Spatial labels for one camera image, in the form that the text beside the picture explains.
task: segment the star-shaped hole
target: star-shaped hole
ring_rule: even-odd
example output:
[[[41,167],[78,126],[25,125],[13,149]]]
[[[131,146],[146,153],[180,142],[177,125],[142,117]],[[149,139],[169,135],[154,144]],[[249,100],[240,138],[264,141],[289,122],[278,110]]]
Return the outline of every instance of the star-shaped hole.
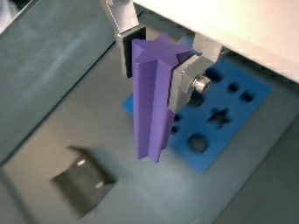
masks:
[[[228,110],[225,108],[221,110],[213,109],[210,112],[212,116],[209,117],[208,122],[216,123],[218,129],[221,129],[224,124],[230,122],[228,119]]]

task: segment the circular hole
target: circular hole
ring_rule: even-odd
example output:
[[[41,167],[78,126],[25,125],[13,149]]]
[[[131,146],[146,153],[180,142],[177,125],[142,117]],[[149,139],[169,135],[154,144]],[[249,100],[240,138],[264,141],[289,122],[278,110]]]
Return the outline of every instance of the circular hole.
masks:
[[[208,149],[208,141],[204,136],[201,135],[192,135],[188,144],[190,149],[198,153],[202,153]]]
[[[228,84],[228,91],[236,93],[238,91],[238,85],[236,83]]]
[[[197,91],[192,91],[190,93],[190,100],[189,105],[192,105],[194,108],[197,108],[202,104],[202,95]]]
[[[173,121],[174,122],[178,122],[181,120],[181,117],[178,116],[178,115],[174,115],[174,117],[173,117]]]
[[[176,134],[178,132],[178,128],[176,126],[172,126],[172,133]]]
[[[220,82],[221,81],[221,77],[216,71],[216,69],[206,69],[205,71],[205,76],[210,79],[212,82]]]

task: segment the gray table surface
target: gray table surface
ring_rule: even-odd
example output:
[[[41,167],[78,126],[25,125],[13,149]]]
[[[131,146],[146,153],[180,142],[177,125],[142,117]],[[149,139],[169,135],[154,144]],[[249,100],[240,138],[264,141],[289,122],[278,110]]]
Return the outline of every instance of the gray table surface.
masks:
[[[299,114],[297,96],[274,88],[200,175],[169,150],[158,164],[135,161],[131,118],[121,109],[130,92],[113,46],[5,164],[35,223],[212,223]],[[70,144],[90,148],[117,179],[79,220],[49,182],[77,156]]]

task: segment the hole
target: hole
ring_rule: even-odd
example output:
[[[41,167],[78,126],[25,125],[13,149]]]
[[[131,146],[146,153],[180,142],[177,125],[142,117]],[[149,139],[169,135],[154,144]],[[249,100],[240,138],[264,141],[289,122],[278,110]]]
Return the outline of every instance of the hole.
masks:
[[[221,110],[213,109],[210,112],[212,116],[209,117],[208,122],[216,123],[218,129],[221,129],[224,124],[230,122],[230,120],[228,119],[228,110],[225,108]]]
[[[194,108],[197,108],[202,104],[202,95],[197,91],[192,91],[190,93],[190,100],[189,105],[192,105]]]
[[[173,121],[174,122],[178,122],[181,120],[181,117],[178,116],[178,115],[174,115],[174,117],[173,117]]]
[[[202,153],[209,147],[205,137],[196,134],[192,135],[188,139],[188,145],[190,147],[190,150],[198,153]]]
[[[172,133],[176,134],[178,132],[178,128],[176,126],[172,126]]]
[[[254,95],[248,90],[240,96],[240,100],[244,102],[252,102],[253,99],[254,99]]]
[[[210,79],[212,82],[220,82],[221,78],[216,69],[206,69],[205,76]]]
[[[238,85],[236,83],[228,84],[228,91],[236,93],[238,91]]]

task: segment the purple block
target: purple block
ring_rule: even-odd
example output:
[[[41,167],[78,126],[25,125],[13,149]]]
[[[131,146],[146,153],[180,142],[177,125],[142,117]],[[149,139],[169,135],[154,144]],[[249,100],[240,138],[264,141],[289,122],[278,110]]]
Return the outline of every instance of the purple block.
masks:
[[[131,41],[133,113],[135,158],[156,163],[166,146],[173,112],[166,107],[170,72],[192,54],[192,48],[174,45],[165,33],[156,40]]]

